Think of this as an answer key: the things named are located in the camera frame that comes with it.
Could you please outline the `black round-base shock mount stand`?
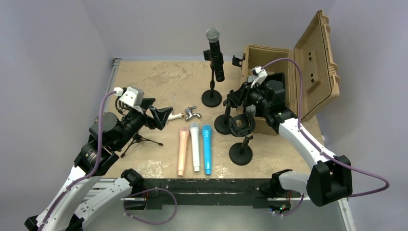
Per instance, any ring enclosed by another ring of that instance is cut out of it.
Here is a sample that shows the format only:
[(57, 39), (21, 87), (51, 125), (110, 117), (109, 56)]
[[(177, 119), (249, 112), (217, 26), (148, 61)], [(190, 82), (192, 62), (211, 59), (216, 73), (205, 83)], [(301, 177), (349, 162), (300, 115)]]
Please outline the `black round-base shock mount stand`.
[(228, 128), (232, 136), (242, 138), (242, 142), (233, 144), (229, 149), (229, 157), (234, 164), (244, 166), (250, 163), (253, 157), (249, 141), (253, 139), (255, 120), (250, 114), (240, 114), (228, 120)]

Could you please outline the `blue microphone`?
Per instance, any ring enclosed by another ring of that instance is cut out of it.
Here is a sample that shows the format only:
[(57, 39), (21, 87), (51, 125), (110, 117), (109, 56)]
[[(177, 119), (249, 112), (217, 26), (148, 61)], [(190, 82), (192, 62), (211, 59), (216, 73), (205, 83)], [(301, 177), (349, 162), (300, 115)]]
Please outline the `blue microphone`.
[(212, 129), (210, 125), (202, 127), (203, 136), (203, 154), (204, 154), (204, 173), (209, 176), (212, 173)]

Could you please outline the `black stand glitter mic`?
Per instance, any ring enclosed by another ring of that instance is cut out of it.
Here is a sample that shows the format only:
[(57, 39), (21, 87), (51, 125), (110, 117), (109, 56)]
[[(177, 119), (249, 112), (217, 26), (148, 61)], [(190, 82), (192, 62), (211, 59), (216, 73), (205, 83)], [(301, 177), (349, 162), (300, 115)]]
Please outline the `black stand glitter mic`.
[(210, 80), (210, 89), (206, 90), (203, 92), (201, 96), (201, 101), (203, 105), (206, 107), (214, 108), (217, 107), (221, 104), (222, 101), (222, 96), (221, 94), (215, 90), (215, 68), (213, 67), (212, 61), (211, 61), (211, 51), (210, 50), (205, 50), (203, 51), (204, 54), (204, 59), (206, 61), (210, 61), (210, 68), (211, 68), (211, 80)]

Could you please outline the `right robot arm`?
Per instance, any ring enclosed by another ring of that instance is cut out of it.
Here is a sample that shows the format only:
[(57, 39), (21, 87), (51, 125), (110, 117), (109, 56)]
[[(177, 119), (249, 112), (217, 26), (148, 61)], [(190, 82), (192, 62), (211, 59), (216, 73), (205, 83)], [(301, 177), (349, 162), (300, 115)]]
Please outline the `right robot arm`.
[(297, 115), (285, 106), (282, 82), (244, 82), (238, 90), (230, 91), (224, 104), (230, 108), (254, 105), (267, 125), (288, 140), (309, 166), (309, 174), (291, 169), (272, 174), (270, 189), (274, 195), (296, 191), (321, 207), (352, 194), (350, 160), (344, 155), (336, 156), (310, 136)]

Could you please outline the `black clip stand pink mic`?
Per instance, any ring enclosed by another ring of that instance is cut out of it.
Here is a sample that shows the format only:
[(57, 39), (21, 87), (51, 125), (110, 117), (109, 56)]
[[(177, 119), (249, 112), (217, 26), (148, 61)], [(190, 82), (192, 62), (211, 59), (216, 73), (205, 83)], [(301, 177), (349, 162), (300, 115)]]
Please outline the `black clip stand pink mic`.
[(220, 134), (223, 134), (223, 135), (230, 134), (228, 121), (230, 118), (232, 118), (232, 116), (230, 115), (231, 108), (237, 108), (237, 107), (230, 107), (229, 105), (227, 105), (224, 114), (219, 115), (214, 121), (214, 128)]

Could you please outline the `black tripod shock mount stand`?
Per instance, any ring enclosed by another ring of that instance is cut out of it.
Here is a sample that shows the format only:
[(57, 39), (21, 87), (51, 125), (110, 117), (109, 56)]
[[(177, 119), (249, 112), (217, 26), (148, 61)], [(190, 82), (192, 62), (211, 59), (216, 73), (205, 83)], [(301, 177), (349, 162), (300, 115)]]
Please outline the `black tripod shock mount stand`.
[[(130, 106), (127, 106), (123, 102), (119, 101), (119, 97), (117, 97), (116, 100), (115, 100), (115, 109), (118, 111), (119, 114), (122, 115), (122, 118), (124, 118), (125, 117), (125, 111), (129, 111), (131, 108), (130, 108)], [(134, 145), (136, 143), (141, 143), (142, 141), (149, 141), (149, 142), (156, 143), (159, 146), (163, 146), (163, 144), (161, 142), (156, 142), (156, 141), (147, 139), (147, 138), (142, 137), (140, 134), (137, 133), (136, 135), (133, 136), (132, 141), (127, 146), (127, 148), (122, 152), (120, 157), (123, 158), (126, 155), (126, 152), (128, 151), (128, 149), (132, 145)]]

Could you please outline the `white microphone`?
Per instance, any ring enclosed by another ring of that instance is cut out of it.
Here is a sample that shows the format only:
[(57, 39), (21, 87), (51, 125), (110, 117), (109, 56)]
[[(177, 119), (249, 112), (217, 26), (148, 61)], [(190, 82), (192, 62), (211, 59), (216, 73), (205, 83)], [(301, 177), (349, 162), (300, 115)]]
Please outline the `white microphone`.
[(191, 145), (192, 145), (192, 164), (193, 171), (200, 171), (200, 145), (199, 145), (199, 134), (200, 129), (198, 123), (190, 124), (190, 135), (191, 135)]

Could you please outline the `black glitter microphone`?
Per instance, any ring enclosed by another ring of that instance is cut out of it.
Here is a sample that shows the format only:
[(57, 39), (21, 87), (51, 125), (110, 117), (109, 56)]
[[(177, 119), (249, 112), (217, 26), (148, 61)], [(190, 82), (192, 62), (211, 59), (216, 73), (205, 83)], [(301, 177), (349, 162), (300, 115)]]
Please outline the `black glitter microphone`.
[(223, 69), (223, 54), (220, 50), (219, 43), (220, 32), (217, 28), (209, 28), (206, 32), (206, 38), (209, 41), (210, 46), (210, 61), (215, 72), (216, 81), (222, 82), (225, 80), (224, 69)]

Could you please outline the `pink microphone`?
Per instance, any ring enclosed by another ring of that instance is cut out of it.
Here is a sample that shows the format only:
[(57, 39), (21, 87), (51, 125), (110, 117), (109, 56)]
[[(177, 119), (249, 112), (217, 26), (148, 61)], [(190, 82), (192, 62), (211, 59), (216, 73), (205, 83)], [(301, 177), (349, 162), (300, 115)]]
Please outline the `pink microphone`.
[(179, 156), (177, 168), (177, 175), (179, 177), (184, 176), (188, 137), (189, 129), (187, 127), (181, 127), (179, 131)]

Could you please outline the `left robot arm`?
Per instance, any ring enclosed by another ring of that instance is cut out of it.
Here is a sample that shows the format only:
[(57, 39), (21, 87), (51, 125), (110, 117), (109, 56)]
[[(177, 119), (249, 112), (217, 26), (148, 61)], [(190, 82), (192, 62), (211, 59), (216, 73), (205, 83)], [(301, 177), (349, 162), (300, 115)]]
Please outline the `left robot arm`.
[(157, 109), (155, 98), (144, 98), (131, 107), (115, 101), (123, 115), (119, 119), (112, 112), (102, 112), (89, 128), (88, 142), (74, 160), (71, 172), (50, 205), (39, 215), (29, 217), (25, 226), (29, 231), (83, 231), (103, 210), (121, 197), (137, 197), (143, 192), (143, 177), (135, 170), (125, 170), (113, 184), (85, 201), (85, 196), (119, 159), (130, 140), (140, 138), (143, 127), (162, 130), (173, 111), (172, 107)]

